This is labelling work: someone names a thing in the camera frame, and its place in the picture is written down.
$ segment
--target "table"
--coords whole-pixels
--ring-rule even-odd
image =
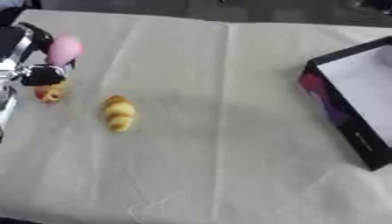
[[[85,46],[71,93],[27,88],[0,150],[0,215],[45,223],[390,223],[392,168],[369,172],[296,80],[391,29],[225,24],[28,10]],[[99,119],[125,95],[125,134]]]

